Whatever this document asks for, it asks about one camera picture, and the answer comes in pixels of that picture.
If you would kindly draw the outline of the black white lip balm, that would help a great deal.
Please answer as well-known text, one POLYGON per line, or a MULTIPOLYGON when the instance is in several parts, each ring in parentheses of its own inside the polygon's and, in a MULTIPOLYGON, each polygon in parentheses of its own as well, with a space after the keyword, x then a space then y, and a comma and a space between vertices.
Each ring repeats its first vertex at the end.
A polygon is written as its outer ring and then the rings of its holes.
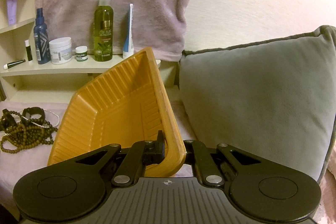
POLYGON ((27 60, 29 63, 33 62, 33 56, 32 56, 32 51, 31 51, 31 46, 29 40, 25 40, 25 49, 26 49, 26 54, 27 54, 27 60))

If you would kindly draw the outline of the small green lidded jar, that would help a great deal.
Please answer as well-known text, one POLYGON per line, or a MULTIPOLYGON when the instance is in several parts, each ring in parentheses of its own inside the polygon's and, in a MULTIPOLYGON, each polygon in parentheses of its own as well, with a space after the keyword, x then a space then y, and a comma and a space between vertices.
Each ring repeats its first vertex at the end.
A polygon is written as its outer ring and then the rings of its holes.
POLYGON ((76 61, 82 62, 88 60, 87 46, 78 46, 75 48, 76 61))

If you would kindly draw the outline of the purple tube on shelf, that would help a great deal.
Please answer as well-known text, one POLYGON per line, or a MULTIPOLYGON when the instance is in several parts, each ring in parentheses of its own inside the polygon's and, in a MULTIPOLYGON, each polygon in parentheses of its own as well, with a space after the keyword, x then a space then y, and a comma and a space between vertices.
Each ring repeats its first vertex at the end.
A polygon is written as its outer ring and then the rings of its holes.
POLYGON ((6 0, 7 3, 7 20, 9 26, 17 23, 17 4, 18 0, 6 0))

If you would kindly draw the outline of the cream wooden shelf unit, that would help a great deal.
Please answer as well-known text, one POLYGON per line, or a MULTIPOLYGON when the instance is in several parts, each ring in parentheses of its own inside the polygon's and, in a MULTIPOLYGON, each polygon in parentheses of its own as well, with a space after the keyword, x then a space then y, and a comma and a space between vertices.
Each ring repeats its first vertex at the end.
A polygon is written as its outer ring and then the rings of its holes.
MULTIPOLYGON (((35 17, 34 0, 18 0, 17 24, 10 26, 6 0, 1 0, 1 65, 27 57, 25 40, 32 48, 35 46, 35 17)), ((80 87, 121 61, 121 56, 107 62, 96 62, 92 57, 83 62, 72 59, 62 65, 26 61, 1 69, 1 98, 13 102, 68 103, 80 87)))

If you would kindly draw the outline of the lying dark green tube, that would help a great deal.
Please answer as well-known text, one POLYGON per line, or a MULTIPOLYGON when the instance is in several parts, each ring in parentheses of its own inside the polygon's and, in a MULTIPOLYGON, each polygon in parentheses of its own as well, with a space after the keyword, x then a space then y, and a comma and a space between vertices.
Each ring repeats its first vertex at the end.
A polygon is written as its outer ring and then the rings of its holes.
POLYGON ((6 71, 6 70, 8 70, 8 69, 10 69, 10 68, 13 68, 13 67, 15 67, 15 66, 17 66, 17 65, 20 65, 20 64, 22 64, 22 63, 25 63, 26 62, 26 60, 25 59, 22 59, 22 60, 18 60, 18 61, 13 61, 13 62, 10 62, 10 63, 6 63, 4 66, 3 66, 3 69, 6 71))

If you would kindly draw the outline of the mauve fleece blanket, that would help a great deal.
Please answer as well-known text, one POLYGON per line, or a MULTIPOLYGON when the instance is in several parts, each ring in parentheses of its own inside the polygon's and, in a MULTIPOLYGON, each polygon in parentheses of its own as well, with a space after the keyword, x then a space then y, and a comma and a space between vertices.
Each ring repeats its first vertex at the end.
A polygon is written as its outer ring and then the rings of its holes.
MULTIPOLYGON (((20 102, 1 102, 1 110, 8 109, 22 112, 27 107, 38 106, 43 108, 46 113, 46 119, 52 125, 58 125, 62 120, 66 103, 20 103, 20 102)), ((181 102, 171 103, 175 119, 182 139, 194 139, 195 136, 187 118, 185 108, 181 102)), ((17 181, 27 173, 43 168, 47 165, 51 152, 50 145, 39 145, 36 148, 24 150, 19 153, 11 154, 1 152, 1 206, 6 209, 15 220, 19 220, 19 210, 13 199, 13 188, 17 181)))

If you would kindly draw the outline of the dark blue spray bottle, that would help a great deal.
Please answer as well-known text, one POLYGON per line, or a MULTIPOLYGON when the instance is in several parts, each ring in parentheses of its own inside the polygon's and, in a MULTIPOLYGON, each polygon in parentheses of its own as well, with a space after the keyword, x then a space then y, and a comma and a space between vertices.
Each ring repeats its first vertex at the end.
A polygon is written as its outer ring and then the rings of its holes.
POLYGON ((37 8, 34 26, 34 41, 38 64, 42 65, 51 61, 47 25, 43 16, 43 9, 37 8))

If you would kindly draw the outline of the green olive spray bottle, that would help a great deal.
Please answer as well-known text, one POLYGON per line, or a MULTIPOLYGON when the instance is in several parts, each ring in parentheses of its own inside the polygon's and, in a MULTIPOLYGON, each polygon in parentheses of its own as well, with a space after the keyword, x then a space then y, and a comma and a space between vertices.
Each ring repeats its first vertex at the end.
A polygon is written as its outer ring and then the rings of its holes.
POLYGON ((93 27, 94 59, 98 62, 110 61, 113 57, 113 20, 110 0, 98 0, 93 27))

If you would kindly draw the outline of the white cream jar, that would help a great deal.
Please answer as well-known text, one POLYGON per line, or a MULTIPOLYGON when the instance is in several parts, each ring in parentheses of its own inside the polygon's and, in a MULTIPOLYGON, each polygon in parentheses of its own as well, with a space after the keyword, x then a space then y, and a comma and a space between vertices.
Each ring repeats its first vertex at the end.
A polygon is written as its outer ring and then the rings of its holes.
POLYGON ((72 59, 72 40, 70 37, 53 39, 49 42, 51 62, 54 65, 65 64, 72 59))

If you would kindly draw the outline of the orange plastic ribbed tray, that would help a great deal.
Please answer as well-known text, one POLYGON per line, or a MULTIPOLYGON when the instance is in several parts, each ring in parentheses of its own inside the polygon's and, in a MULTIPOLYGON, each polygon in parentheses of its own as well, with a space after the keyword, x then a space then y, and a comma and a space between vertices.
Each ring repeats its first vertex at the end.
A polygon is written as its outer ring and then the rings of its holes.
POLYGON ((71 98, 49 156, 49 165, 117 143, 165 137, 165 158, 146 167, 147 177, 169 177, 186 158, 186 148, 150 47, 121 61, 71 98))

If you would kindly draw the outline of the grey cushion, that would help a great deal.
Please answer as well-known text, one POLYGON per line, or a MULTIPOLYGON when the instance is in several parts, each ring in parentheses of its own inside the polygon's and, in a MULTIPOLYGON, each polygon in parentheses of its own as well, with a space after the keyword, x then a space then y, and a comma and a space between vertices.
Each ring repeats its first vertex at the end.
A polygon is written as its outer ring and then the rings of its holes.
POLYGON ((335 28, 186 51, 179 92, 207 146, 227 143, 320 181, 335 142, 335 28))

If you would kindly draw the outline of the blue white tube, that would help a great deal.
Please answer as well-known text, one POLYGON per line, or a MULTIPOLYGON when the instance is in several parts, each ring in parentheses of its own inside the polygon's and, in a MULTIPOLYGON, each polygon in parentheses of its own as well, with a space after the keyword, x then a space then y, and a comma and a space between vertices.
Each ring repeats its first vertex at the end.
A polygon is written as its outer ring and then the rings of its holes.
POLYGON ((127 36, 122 48, 122 58, 127 59, 134 54, 134 45, 132 38, 132 24, 133 24, 133 9, 134 5, 132 3, 129 4, 129 12, 128 12, 128 21, 127 21, 127 36))

